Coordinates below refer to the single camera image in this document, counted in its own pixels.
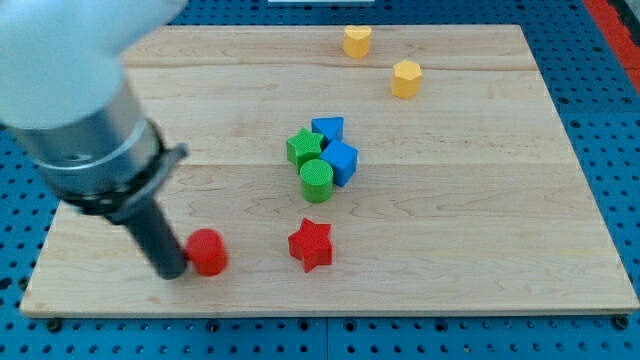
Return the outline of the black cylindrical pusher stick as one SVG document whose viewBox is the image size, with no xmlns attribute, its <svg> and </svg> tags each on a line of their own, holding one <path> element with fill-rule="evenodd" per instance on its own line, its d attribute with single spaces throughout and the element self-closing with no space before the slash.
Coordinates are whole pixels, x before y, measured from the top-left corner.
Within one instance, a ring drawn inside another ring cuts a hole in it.
<svg viewBox="0 0 640 360">
<path fill-rule="evenodd" d="M 162 279 L 173 280 L 185 272 L 185 254 L 155 200 L 129 216 L 124 226 Z"/>
</svg>

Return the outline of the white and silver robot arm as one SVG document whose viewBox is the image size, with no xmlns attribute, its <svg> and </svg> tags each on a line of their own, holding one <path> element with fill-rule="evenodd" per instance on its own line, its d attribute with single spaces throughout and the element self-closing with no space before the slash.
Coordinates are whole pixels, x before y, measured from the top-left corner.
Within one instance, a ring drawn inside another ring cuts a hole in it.
<svg viewBox="0 0 640 360">
<path fill-rule="evenodd" d="M 185 0 L 5 1 L 1 122 L 63 201 L 127 228 L 156 273 L 187 266 L 155 193 L 185 145 L 167 147 L 137 100 L 123 52 Z"/>
</svg>

